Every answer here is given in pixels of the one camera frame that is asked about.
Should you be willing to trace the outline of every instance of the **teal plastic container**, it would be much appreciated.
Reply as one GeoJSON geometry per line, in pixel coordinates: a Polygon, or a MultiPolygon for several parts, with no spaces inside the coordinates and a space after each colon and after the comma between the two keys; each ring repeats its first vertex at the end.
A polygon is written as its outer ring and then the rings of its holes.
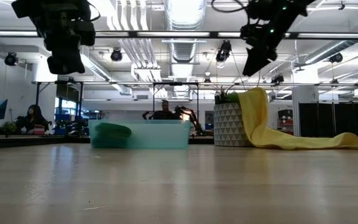
{"type": "Polygon", "coordinates": [[[89,120],[91,145],[95,148],[186,149],[188,148],[189,133],[189,121],[89,120]]]}

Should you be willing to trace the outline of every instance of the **yellow cloth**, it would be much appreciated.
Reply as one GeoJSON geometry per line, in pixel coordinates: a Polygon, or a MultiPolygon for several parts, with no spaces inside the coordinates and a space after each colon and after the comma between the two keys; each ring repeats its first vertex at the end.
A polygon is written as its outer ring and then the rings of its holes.
{"type": "Polygon", "coordinates": [[[267,127],[268,103],[266,91],[253,88],[238,94],[242,119],[249,141],[255,147],[281,149],[358,149],[358,137],[343,133],[334,138],[301,138],[267,127]]]}

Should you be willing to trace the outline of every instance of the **planter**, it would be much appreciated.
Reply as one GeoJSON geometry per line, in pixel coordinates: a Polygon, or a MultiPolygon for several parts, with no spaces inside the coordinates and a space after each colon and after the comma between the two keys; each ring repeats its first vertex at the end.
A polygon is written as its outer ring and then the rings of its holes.
{"type": "Polygon", "coordinates": [[[224,103],[214,107],[214,141],[216,146],[252,146],[246,136],[238,103],[224,103]]]}

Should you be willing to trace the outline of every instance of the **ceiling duct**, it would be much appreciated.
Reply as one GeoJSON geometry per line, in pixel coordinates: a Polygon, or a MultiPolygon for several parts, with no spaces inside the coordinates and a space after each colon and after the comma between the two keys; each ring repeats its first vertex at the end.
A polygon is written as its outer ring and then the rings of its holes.
{"type": "MultiPolygon", "coordinates": [[[[84,63],[84,66],[86,66],[95,75],[99,76],[104,81],[116,82],[116,80],[113,79],[111,74],[106,69],[104,69],[97,61],[93,60],[90,57],[90,50],[85,46],[82,46],[81,48],[81,61],[82,63],[84,63]]],[[[129,87],[126,87],[124,85],[118,85],[118,84],[112,84],[111,86],[114,87],[116,90],[118,90],[120,95],[123,96],[132,95],[132,89],[129,87]]]]}
{"type": "MultiPolygon", "coordinates": [[[[166,0],[165,20],[168,30],[193,31],[200,30],[204,24],[206,14],[206,0],[166,0]]],[[[175,41],[170,43],[173,63],[190,63],[194,61],[197,43],[175,41]]],[[[171,66],[172,75],[177,81],[186,81],[191,76],[193,65],[175,64],[171,66]]],[[[177,96],[185,96],[183,88],[176,86],[177,96]]]]}
{"type": "MultiPolygon", "coordinates": [[[[358,32],[358,26],[352,29],[350,32],[358,32]]],[[[306,64],[314,64],[320,62],[326,58],[329,58],[342,50],[345,50],[358,43],[358,40],[339,40],[332,41],[317,51],[307,55],[304,59],[306,64]]]]}

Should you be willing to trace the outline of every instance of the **person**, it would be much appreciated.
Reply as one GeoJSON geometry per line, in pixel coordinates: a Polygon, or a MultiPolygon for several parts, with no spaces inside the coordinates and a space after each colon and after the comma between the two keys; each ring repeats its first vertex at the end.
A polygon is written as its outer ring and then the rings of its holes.
{"type": "Polygon", "coordinates": [[[25,125],[27,134],[35,134],[35,128],[47,129],[47,120],[42,116],[41,108],[38,105],[31,105],[27,110],[25,125]]]}
{"type": "Polygon", "coordinates": [[[154,112],[153,119],[180,119],[177,114],[169,111],[169,102],[167,100],[162,100],[161,107],[161,111],[154,112]]]}

